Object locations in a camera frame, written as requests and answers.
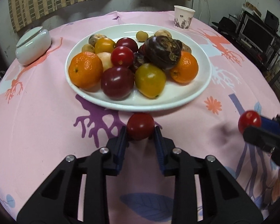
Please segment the orange tomato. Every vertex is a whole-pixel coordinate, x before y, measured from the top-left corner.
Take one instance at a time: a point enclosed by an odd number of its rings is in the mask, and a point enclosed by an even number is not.
[[[189,83],[197,76],[198,69],[195,57],[189,52],[182,51],[179,62],[170,69],[170,76],[178,83]]]
[[[101,38],[96,42],[96,45],[94,46],[94,52],[96,54],[101,52],[109,52],[112,53],[112,51],[115,48],[115,42],[109,38]]]
[[[71,61],[68,75],[73,84],[82,89],[95,86],[103,75],[101,59],[92,52],[81,52]]]

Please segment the potato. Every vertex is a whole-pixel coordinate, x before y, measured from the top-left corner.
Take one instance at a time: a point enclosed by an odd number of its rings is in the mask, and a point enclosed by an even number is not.
[[[157,32],[155,32],[155,36],[160,36],[160,35],[172,38],[171,33],[169,33],[167,30],[164,30],[164,29],[160,29]]]
[[[183,42],[182,42],[182,49],[181,50],[192,53],[192,49],[189,46],[187,46],[186,44],[184,44]]]
[[[113,64],[111,62],[111,53],[101,52],[101,53],[98,53],[97,56],[101,59],[101,61],[103,63],[104,71],[113,67]]]
[[[82,52],[85,51],[94,53],[94,47],[91,44],[86,44],[82,47]]]
[[[106,35],[100,35],[100,34],[91,35],[89,40],[88,40],[88,43],[91,44],[92,46],[95,46],[96,42],[101,38],[107,38],[107,36]]]

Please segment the white plate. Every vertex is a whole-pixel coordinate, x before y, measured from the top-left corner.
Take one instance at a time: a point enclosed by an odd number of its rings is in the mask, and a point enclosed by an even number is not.
[[[78,95],[80,95],[84,99],[96,105],[120,111],[148,112],[168,110],[182,106],[192,101],[193,99],[198,97],[210,83],[212,69],[211,62],[206,53],[189,36],[181,34],[172,29],[145,24],[121,24],[99,30],[94,34],[106,35],[108,38],[114,40],[115,42],[123,37],[130,37],[137,41],[136,33],[138,31],[145,31],[149,36],[151,36],[160,29],[168,30],[172,34],[172,37],[174,39],[178,39],[184,42],[192,49],[192,54],[197,59],[199,65],[199,71],[196,78],[188,85],[179,85],[171,80],[167,80],[164,91],[157,99],[148,99],[143,96],[136,88],[134,88],[134,91],[130,94],[130,96],[122,101],[114,101],[109,99],[101,89],[94,92],[85,92],[84,90],[81,90],[70,81],[68,75],[68,67],[71,63],[72,58],[81,52],[83,45],[88,43],[90,35],[77,43],[66,59],[64,71],[68,84]]]

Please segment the yellow tomato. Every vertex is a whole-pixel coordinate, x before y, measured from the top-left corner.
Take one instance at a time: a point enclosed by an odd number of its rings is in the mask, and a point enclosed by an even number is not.
[[[112,51],[115,48],[115,42],[109,38],[101,38],[96,42],[96,45],[94,46],[94,52],[96,54],[101,52],[109,52],[112,53]]]
[[[166,75],[160,68],[146,63],[137,69],[135,73],[135,84],[143,95],[155,99],[165,87]]]

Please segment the television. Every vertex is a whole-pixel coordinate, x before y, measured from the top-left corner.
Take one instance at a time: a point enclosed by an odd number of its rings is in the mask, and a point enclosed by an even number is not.
[[[248,19],[243,28],[242,35],[258,50],[266,53],[274,40],[274,36],[256,21]]]

